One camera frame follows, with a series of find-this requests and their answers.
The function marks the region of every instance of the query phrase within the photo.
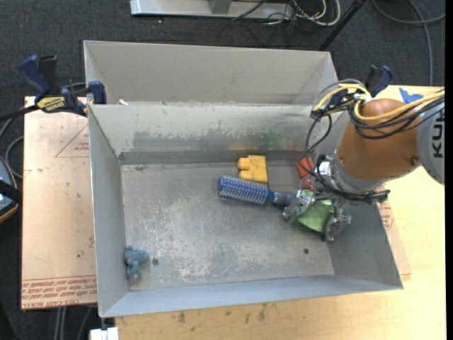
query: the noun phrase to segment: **gray bin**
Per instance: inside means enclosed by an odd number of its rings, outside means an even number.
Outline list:
[[[281,208],[217,195],[217,179],[237,175],[249,154],[265,155],[271,190],[299,188],[309,113],[336,81],[329,53],[93,41],[84,50],[87,81],[108,94],[88,114],[100,316],[402,287],[375,207],[347,207],[351,226],[327,244],[284,222]],[[127,245],[154,259],[137,283],[127,281]]]

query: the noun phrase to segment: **yellow cable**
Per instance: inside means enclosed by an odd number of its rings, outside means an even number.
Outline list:
[[[429,96],[426,96],[424,98],[421,98],[417,101],[414,101],[414,102],[411,102],[411,103],[408,103],[404,106],[401,106],[400,108],[397,108],[393,111],[390,111],[390,112],[387,112],[387,113],[383,113],[382,115],[378,115],[378,116],[372,116],[372,117],[364,117],[360,114],[359,112],[359,109],[360,109],[360,103],[357,102],[356,105],[354,106],[354,114],[355,116],[357,117],[357,119],[361,120],[361,121],[372,121],[372,120],[382,120],[384,118],[393,118],[393,117],[396,117],[397,115],[407,111],[407,110],[410,110],[414,107],[417,107],[417,106],[420,106],[428,101],[434,101],[435,99],[439,98],[439,97],[442,97],[445,95],[445,90],[441,90],[441,92],[437,92],[437,93],[434,93],[434,94],[431,94]]]

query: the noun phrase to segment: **white object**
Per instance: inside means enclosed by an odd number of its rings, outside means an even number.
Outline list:
[[[93,329],[90,331],[89,340],[119,340],[120,333],[117,327],[109,327],[106,330]]]

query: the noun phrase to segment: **bin floor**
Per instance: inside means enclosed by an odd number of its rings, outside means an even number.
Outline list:
[[[268,165],[269,188],[295,193],[289,161]],[[219,198],[236,163],[122,166],[127,244],[150,253],[131,290],[333,275],[318,233],[282,220],[282,208]]]

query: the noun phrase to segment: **red object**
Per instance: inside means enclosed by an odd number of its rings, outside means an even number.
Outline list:
[[[314,169],[313,159],[311,157],[304,157],[296,163],[297,171],[301,178],[311,174]]]
[[[304,178],[302,179],[302,182],[301,182],[301,189],[314,191],[316,189],[316,187],[315,187],[315,185],[313,185],[311,183],[312,180],[315,180],[313,176],[311,176],[311,175],[304,176]]]

